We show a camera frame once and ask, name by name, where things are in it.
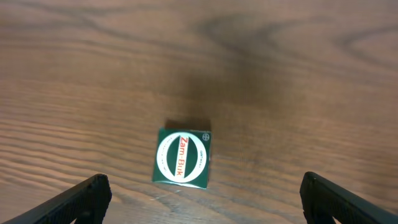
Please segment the green Zam-Buk ointment box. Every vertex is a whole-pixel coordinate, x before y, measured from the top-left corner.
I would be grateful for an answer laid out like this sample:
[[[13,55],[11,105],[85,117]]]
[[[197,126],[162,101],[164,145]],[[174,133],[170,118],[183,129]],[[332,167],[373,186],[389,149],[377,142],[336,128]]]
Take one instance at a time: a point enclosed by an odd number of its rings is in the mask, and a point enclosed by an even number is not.
[[[211,140],[210,131],[159,129],[152,181],[206,189]]]

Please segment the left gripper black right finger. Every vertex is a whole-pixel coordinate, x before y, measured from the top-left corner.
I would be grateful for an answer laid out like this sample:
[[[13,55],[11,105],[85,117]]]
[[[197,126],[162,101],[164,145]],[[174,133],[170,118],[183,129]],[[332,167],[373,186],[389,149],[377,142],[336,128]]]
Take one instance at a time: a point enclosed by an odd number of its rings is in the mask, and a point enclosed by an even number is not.
[[[328,179],[306,172],[300,186],[308,224],[396,224],[397,215],[383,210]]]

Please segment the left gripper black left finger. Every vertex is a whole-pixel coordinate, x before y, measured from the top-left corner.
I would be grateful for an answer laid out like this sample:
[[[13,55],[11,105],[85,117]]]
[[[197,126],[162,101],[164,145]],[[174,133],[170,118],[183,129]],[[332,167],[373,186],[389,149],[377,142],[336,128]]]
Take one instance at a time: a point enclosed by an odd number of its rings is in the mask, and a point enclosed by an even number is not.
[[[108,177],[96,174],[5,224],[102,224],[111,198]]]

